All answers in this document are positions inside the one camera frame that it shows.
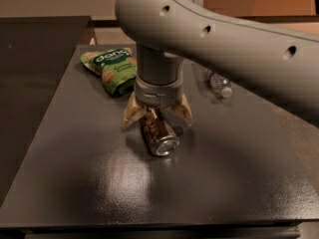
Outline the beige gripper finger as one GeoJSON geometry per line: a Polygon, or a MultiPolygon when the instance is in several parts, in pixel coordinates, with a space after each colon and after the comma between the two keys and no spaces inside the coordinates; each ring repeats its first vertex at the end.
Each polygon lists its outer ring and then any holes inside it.
{"type": "Polygon", "coordinates": [[[130,127],[134,122],[141,119],[147,112],[147,108],[131,93],[122,116],[122,128],[130,127]]]}
{"type": "Polygon", "coordinates": [[[185,95],[173,106],[170,107],[171,111],[180,119],[182,119],[187,126],[192,126],[193,117],[191,108],[185,95]]]}

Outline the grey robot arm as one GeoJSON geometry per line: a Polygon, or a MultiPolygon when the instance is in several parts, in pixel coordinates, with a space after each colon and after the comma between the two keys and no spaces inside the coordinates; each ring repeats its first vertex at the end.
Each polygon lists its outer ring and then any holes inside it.
{"type": "Polygon", "coordinates": [[[117,0],[120,27],[137,43],[137,99],[170,107],[165,54],[194,61],[314,125],[319,122],[319,38],[210,12],[195,0],[117,0]]]}

